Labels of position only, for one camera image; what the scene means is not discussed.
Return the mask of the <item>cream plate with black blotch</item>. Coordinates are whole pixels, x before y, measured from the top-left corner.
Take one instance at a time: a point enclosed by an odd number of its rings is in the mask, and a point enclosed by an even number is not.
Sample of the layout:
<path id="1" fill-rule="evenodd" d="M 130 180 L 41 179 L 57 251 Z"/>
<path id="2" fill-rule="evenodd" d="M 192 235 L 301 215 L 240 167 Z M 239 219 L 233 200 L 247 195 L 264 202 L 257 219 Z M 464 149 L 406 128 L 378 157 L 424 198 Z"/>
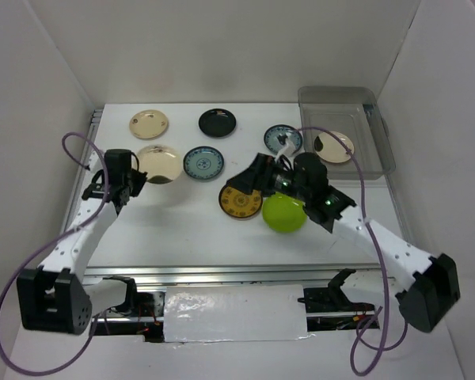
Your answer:
<path id="1" fill-rule="evenodd" d="M 313 141 L 313 148 L 319 158 L 330 164 L 343 164 L 351 160 L 347 149 L 355 152 L 353 142 L 346 135 L 333 131 L 337 139 L 326 132 L 321 132 Z"/>

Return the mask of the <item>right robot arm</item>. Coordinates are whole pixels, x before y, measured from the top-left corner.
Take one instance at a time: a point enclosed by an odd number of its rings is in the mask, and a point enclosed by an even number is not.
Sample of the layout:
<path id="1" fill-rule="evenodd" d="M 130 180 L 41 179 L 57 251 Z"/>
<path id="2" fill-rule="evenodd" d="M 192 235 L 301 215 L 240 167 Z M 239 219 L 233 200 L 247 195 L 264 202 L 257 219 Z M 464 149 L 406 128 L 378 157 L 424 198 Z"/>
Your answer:
<path id="1" fill-rule="evenodd" d="M 445 253 L 433 256 L 418 249 L 365 217 L 360 204 L 329 184 L 327 169 L 315 154 L 300 154 L 292 165 L 258 154 L 249 168 L 226 183 L 247 195 L 281 193 L 299 200 L 312 222 L 381 257 L 399 282 L 394 296 L 400 314 L 414 329 L 431 332 L 460 299 L 455 261 Z"/>

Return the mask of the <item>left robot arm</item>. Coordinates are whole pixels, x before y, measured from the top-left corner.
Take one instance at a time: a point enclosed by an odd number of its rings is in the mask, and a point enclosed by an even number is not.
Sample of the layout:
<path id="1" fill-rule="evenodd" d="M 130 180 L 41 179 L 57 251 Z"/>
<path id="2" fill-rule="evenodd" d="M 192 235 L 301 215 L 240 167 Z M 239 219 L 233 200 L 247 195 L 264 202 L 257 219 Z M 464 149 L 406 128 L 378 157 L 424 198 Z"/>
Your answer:
<path id="1" fill-rule="evenodd" d="M 89 169 L 93 178 L 82 193 L 69 236 L 55 244 L 35 269 L 17 277 L 22 325 L 27 330 L 82 334 L 93 317 L 108 309 L 130 316 L 140 307 L 135 281 L 106 276 L 84 287 L 90 258 L 130 199 L 139 195 L 146 174 L 132 151 L 93 152 Z"/>

